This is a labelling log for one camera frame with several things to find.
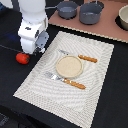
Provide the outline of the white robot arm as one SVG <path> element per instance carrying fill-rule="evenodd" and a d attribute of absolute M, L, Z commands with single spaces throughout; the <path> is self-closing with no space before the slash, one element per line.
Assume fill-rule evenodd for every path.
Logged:
<path fill-rule="evenodd" d="M 33 54 L 37 48 L 45 51 L 45 44 L 49 38 L 46 29 L 48 18 L 45 12 L 45 0 L 18 0 L 22 22 L 18 30 L 22 50 Z"/>

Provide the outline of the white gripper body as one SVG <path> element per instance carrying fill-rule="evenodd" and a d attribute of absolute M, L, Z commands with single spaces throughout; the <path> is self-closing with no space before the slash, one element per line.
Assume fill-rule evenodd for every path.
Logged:
<path fill-rule="evenodd" d="M 38 24 L 31 24 L 22 21 L 18 30 L 20 36 L 21 47 L 24 53 L 33 54 L 37 48 L 44 51 L 45 44 L 48 41 L 49 35 L 46 32 L 48 27 L 48 20 Z"/>

